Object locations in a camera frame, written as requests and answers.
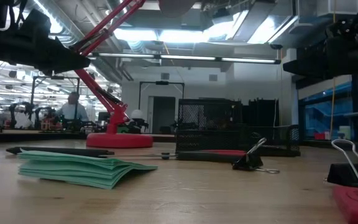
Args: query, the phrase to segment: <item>computer monitor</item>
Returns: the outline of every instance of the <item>computer monitor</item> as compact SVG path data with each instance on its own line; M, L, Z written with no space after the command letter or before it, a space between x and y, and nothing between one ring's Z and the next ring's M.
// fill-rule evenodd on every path
M110 114L108 112L99 112L98 121L107 121L110 118Z

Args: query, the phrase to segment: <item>black binder clip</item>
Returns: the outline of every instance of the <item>black binder clip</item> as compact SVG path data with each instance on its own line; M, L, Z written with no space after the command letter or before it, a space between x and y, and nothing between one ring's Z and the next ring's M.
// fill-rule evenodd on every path
M280 171L276 169L264 169L261 168L264 163L262 162L260 156L253 154L260 146L266 142L266 138L262 138L259 142L252 147L241 159L237 162L232 163L232 168L234 170L246 170L246 171L263 171L270 174L278 174Z
M332 184L339 184L347 187L358 187L358 164L353 164L345 150L336 145L336 143L338 142L351 144L352 151L358 158L358 153L356 152L356 145L352 141L348 141L345 139L333 140L331 144L334 148L336 148L345 155L348 164L331 164L329 174L326 180L327 182Z

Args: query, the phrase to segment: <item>workbench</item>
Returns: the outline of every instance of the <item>workbench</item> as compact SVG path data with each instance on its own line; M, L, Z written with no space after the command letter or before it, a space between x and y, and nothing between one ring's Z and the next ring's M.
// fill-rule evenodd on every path
M8 147L85 148L84 140L0 144L0 223L345 223L323 182L329 165L345 162L334 149L302 147L301 157L263 157L280 174L232 170L230 164L120 158L158 169L126 177L113 190L17 175L24 161ZM117 155L174 152L172 143L151 149L115 149Z

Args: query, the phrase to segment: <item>red lamp base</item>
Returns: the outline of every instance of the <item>red lamp base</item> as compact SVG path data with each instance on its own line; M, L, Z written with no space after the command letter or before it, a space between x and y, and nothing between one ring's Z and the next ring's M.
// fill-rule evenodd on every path
M152 147L153 137L141 134L92 133L86 139L86 146L122 149Z
M349 224L358 224L358 188L335 186L334 199Z

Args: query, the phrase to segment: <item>green paper stack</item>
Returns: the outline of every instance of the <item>green paper stack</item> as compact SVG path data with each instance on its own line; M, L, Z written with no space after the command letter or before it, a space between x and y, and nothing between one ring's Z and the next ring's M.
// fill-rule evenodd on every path
M157 166L145 166L119 159L103 159L75 156L55 152L22 151L20 159L29 160L20 166L19 174L71 184L112 189L121 177L131 170L155 170Z

